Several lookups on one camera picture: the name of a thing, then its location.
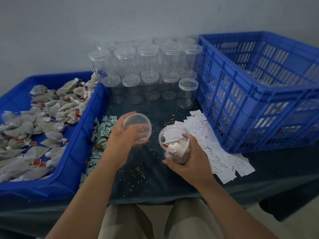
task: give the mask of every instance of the leg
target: leg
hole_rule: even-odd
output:
[[[165,239],[182,238],[223,238],[213,214],[200,199],[180,199],[169,214],[165,226]]]
[[[109,205],[98,239],[153,239],[151,221],[135,204]]]

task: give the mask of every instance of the forearm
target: forearm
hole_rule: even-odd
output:
[[[207,201],[225,238],[277,238],[245,211],[217,182],[198,190]]]
[[[102,158],[46,238],[98,238],[114,176]]]

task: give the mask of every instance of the wall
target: wall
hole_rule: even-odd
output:
[[[319,46],[319,0],[0,0],[0,95],[91,69],[94,40],[267,30]]]

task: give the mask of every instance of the beige floor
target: beige floor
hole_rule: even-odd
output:
[[[172,206],[140,206],[153,224],[154,239],[164,238],[167,217]],[[311,201],[284,222],[277,221],[272,215],[264,212],[259,204],[247,211],[268,229],[283,239],[318,239],[319,238],[319,197]]]

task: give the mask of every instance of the blue plastic crate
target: blue plastic crate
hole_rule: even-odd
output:
[[[90,71],[28,77],[0,98],[0,113],[29,110],[31,97],[28,93],[35,85],[42,84],[49,89],[58,89],[75,78],[88,81],[91,75]],[[107,93],[104,87],[98,84],[79,123],[67,127],[63,132],[69,143],[53,175],[43,180],[0,183],[0,198],[18,196],[35,201],[73,196],[78,190],[85,159],[90,156],[93,146],[91,135],[95,126],[94,119],[102,118],[107,102]],[[43,136],[35,135],[33,140],[42,141]]]
[[[226,152],[318,140],[318,48],[270,32],[204,34],[198,44],[204,55],[197,99]]]

